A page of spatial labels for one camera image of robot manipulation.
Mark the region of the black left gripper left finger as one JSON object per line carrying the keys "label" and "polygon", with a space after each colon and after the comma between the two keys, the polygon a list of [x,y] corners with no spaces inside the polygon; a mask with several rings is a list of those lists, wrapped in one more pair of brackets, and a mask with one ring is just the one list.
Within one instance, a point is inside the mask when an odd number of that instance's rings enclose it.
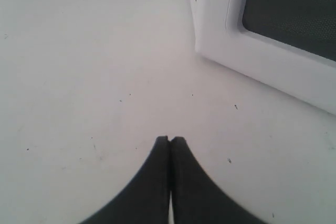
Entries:
{"label": "black left gripper left finger", "polygon": [[170,141],[159,136],[131,181],[83,223],[168,223]]}

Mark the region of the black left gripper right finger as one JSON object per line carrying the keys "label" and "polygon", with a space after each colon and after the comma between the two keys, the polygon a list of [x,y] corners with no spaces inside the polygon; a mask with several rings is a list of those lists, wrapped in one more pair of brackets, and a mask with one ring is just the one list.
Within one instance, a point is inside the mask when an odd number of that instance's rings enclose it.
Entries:
{"label": "black left gripper right finger", "polygon": [[170,146],[175,223],[263,223],[211,180],[185,138],[175,137]]}

